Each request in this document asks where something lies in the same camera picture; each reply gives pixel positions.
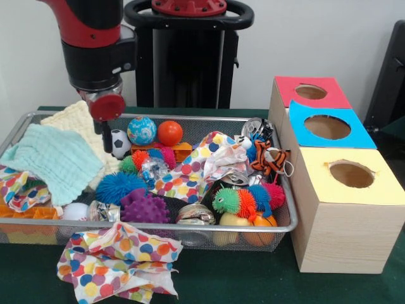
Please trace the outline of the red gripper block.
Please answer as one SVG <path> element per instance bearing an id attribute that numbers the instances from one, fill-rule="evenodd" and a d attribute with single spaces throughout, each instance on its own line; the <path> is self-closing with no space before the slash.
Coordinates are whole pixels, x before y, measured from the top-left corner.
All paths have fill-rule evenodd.
<path id="1" fill-rule="evenodd" d="M 121 94 L 107 92 L 87 97 L 89 113 L 95 121 L 101 122 L 103 146 L 106 153 L 113 150 L 111 128 L 107 121 L 118 118 L 125 111 Z"/>

